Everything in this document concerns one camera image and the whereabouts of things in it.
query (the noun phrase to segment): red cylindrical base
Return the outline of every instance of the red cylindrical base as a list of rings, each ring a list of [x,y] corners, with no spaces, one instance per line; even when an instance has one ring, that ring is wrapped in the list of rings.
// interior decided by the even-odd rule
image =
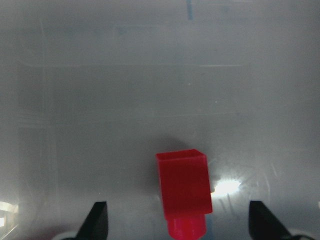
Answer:
[[[206,234],[205,215],[168,219],[168,231],[176,240],[198,240]]]

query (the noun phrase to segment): blue mark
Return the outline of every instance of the blue mark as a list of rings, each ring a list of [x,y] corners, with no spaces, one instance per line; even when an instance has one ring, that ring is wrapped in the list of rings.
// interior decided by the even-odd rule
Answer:
[[[186,0],[186,9],[187,9],[187,12],[188,12],[188,20],[193,20],[194,17],[193,17],[193,14],[192,14],[192,3],[191,3],[192,0]]]

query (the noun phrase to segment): scratch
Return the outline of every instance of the scratch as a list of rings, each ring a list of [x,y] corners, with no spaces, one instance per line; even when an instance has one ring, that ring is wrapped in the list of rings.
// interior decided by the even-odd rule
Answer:
[[[313,101],[313,100],[317,100],[320,96],[316,95],[316,96],[311,96],[311,97],[306,97],[305,99],[302,100],[298,100],[298,101],[290,101],[289,103],[285,103],[283,105],[279,105],[277,106],[275,109],[281,109],[281,108],[287,108],[289,106],[293,106],[296,104],[303,104],[303,103],[307,103],[308,101]]]
[[[46,45],[46,35],[45,35],[45,30],[44,30],[44,25],[42,23],[41,18],[39,19],[40,23],[40,29],[41,29],[41,43],[42,43],[42,64],[45,66],[47,63],[47,54],[48,54],[48,49]],[[46,67],[42,67],[42,83],[44,86],[46,86],[47,83],[47,78],[46,78]],[[46,112],[46,88],[43,87],[42,89],[42,111],[45,113]]]
[[[31,199],[32,199],[32,201],[33,201],[33,204],[31,204],[31,206],[32,206],[32,208],[35,210],[35,209],[36,209],[36,206],[35,206],[34,202],[35,202],[36,198],[35,198],[34,194],[32,193],[32,190],[31,190],[31,187],[30,187],[30,185],[29,185],[29,182],[26,180],[25,183],[26,183],[26,187],[28,188],[28,193],[29,193],[29,195],[31,196]]]
[[[223,202],[221,199],[219,199],[219,202],[220,202],[220,204],[221,204],[221,207],[222,207],[223,211],[224,211],[225,213],[227,213],[227,209],[226,209],[226,207],[225,207],[224,202]]]
[[[228,202],[229,202],[229,207],[230,207],[231,214],[232,214],[236,219],[238,219],[239,217],[238,217],[238,215],[236,214],[235,209],[234,209],[234,207],[233,207],[233,205],[232,205],[232,202],[231,202],[231,199],[230,199],[230,195],[228,194],[227,197],[228,197]]]
[[[0,240],[5,240],[7,239],[7,236],[10,235],[10,233],[12,233],[19,225],[15,225],[6,235],[4,235],[3,237],[0,238]]]
[[[267,187],[267,190],[268,190],[268,204],[270,204],[270,196],[271,196],[270,183],[269,183],[268,177],[267,177],[265,172],[263,173],[263,175],[264,175],[266,187]]]
[[[244,193],[244,191],[239,191],[239,194],[240,194],[244,199],[251,200],[251,195],[252,195],[252,193],[249,193],[248,195],[246,195],[246,194]]]
[[[276,168],[275,168],[275,166],[274,166],[274,164],[273,164],[273,162],[272,162],[272,161],[270,162],[270,165],[271,165],[271,168],[272,168],[272,170],[273,170],[274,175],[275,175],[276,177],[278,177],[278,174],[277,174]]]
[[[248,176],[244,181],[241,182],[242,186],[244,186],[248,181],[250,181],[255,176],[256,176],[255,173],[253,173],[250,176]]]

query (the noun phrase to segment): transparent plastic container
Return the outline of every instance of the transparent plastic container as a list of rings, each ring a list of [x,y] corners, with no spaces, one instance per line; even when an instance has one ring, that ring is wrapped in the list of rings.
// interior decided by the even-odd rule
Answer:
[[[171,239],[156,153],[206,154],[203,239],[250,200],[320,239],[320,2],[0,2],[0,239]]]

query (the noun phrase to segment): red plastic piece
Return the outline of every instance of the red plastic piece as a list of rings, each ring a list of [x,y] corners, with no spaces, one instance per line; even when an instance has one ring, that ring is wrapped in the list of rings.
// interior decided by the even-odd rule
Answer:
[[[212,213],[207,157],[196,149],[156,154],[164,216],[176,240],[197,240]]]

